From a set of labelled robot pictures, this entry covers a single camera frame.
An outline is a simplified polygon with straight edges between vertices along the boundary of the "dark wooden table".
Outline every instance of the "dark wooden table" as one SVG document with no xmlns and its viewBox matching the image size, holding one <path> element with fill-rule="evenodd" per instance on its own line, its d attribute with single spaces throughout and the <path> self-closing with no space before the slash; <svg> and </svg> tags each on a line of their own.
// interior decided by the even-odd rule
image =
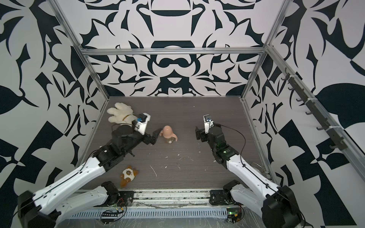
<svg viewBox="0 0 365 228">
<path fill-rule="evenodd" d="M 211 114 L 215 123 L 244 134 L 247 142 L 243 158 L 262 165 L 238 97 L 111 97 L 107 108 L 116 102 L 130 105 L 134 113 L 150 114 L 147 133 L 169 125 L 178 141 L 166 144 L 164 138 L 159 138 L 155 145 L 140 143 L 133 150 L 135 157 L 127 155 L 124 161 L 83 189 L 93 189 L 104 181 L 112 181 L 120 188 L 119 176 L 128 165 L 139 170 L 138 176 L 127 185 L 128 189 L 222 188 L 233 179 L 239 181 L 236 175 L 214 162 L 207 142 L 195 138 L 195 126 L 204 128 L 203 115 L 206 114 Z M 114 123 L 108 122 L 109 116 L 105 112 L 88 154 L 111 139 Z M 244 143 L 242 135 L 227 128 L 223 128 L 223 132 L 227 143 L 240 152 Z"/>
</svg>

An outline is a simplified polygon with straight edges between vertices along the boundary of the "white zip tie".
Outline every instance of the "white zip tie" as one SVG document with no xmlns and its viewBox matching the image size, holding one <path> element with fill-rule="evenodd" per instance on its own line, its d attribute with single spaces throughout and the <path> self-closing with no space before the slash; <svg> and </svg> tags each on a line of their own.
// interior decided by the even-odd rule
<svg viewBox="0 0 365 228">
<path fill-rule="evenodd" d="M 324 130 L 324 131 L 328 131 L 329 129 L 332 129 L 332 128 L 341 128 L 341 129 L 343 129 L 341 126 L 329 126 L 326 130 Z"/>
<path fill-rule="evenodd" d="M 307 104 L 308 101 L 310 100 L 318 100 L 317 98 L 308 98 L 306 102 L 304 102 L 304 104 Z"/>
</svg>

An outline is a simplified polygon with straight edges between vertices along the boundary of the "stuffed animal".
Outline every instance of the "stuffed animal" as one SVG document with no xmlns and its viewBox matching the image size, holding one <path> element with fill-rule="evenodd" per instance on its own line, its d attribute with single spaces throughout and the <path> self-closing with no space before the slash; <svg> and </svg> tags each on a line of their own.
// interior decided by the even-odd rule
<svg viewBox="0 0 365 228">
<path fill-rule="evenodd" d="M 137 174 L 138 170 L 133 169 L 132 166 L 128 166 L 125 170 L 123 170 L 123 173 L 120 175 L 120 178 L 122 179 L 122 181 L 120 182 L 120 186 L 124 188 L 128 182 L 134 180 Z"/>
<path fill-rule="evenodd" d="M 133 115 L 133 110 L 130 106 L 124 103 L 115 103 L 115 107 L 116 108 L 109 108 L 107 110 L 107 113 L 113 115 L 108 118 L 109 122 L 117 124 L 132 124 L 132 121 L 137 119 L 137 117 Z"/>
</svg>

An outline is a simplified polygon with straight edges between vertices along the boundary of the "patterned backdrop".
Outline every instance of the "patterned backdrop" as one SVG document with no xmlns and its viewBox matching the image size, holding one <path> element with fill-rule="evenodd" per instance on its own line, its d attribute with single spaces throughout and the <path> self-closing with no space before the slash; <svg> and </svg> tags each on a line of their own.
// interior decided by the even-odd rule
<svg viewBox="0 0 365 228">
<path fill-rule="evenodd" d="M 60 0 L 59 4 L 87 48 L 252 47 L 263 46 L 282 1 Z"/>
<path fill-rule="evenodd" d="M 263 46 L 282 0 L 63 0 L 84 48 Z M 241 95 L 256 54 L 93 56 L 111 96 Z"/>
<path fill-rule="evenodd" d="M 7 227 L 19 194 L 75 168 L 104 97 L 45 0 L 1 1 L 0 57 L 0 227 Z"/>
<path fill-rule="evenodd" d="M 363 151 L 364 9 L 363 0 L 295 0 L 273 42 Z"/>
<path fill-rule="evenodd" d="M 361 0 L 294 0 L 274 48 L 364 147 L 365 55 Z M 267 57 L 246 101 L 281 185 L 314 227 L 363 227 L 365 183 Z"/>
<path fill-rule="evenodd" d="M 241 95 L 258 54 L 104 55 L 89 59 L 111 96 Z"/>
</svg>

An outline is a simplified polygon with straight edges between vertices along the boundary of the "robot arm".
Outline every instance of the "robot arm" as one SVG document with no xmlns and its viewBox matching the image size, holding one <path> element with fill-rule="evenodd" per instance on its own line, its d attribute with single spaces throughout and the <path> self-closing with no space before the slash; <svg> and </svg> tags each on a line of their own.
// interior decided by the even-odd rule
<svg viewBox="0 0 365 228">
<path fill-rule="evenodd" d="M 145 133 L 145 130 L 151 116 L 142 113 L 138 117 L 133 121 L 133 126 L 120 125 L 112 132 L 112 139 L 106 145 L 100 147 L 85 163 L 60 180 L 35 193 L 26 191 L 21 194 L 18 197 L 18 208 L 20 208 L 18 217 L 22 226 L 38 227 L 39 224 L 47 224 L 47 227 L 54 227 L 68 218 L 68 215 L 106 201 L 116 201 L 119 192 L 111 182 L 105 182 L 80 196 L 67 198 L 92 179 L 113 168 L 124 159 L 126 154 L 132 154 L 132 149 L 140 142 L 156 143 L 158 133 L 162 129 L 149 135 Z"/>
<path fill-rule="evenodd" d="M 226 143 L 220 124 L 210 115 L 203 116 L 204 129 L 196 127 L 196 139 L 208 142 L 215 160 L 236 174 L 248 187 L 232 181 L 223 187 L 229 203 L 241 203 L 257 213 L 267 228 L 296 227 L 302 222 L 292 190 L 271 182 L 251 167 Z"/>
</svg>

